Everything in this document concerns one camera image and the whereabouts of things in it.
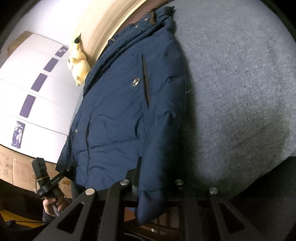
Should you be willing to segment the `person's left hand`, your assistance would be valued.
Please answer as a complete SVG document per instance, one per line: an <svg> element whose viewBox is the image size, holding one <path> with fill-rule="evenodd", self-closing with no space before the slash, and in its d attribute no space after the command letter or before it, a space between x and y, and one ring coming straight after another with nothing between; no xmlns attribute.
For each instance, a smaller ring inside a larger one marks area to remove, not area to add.
<svg viewBox="0 0 296 241"><path fill-rule="evenodd" d="M70 201L59 187L53 192L53 196L43 200L45 213L54 217L59 216L69 205Z"/></svg>

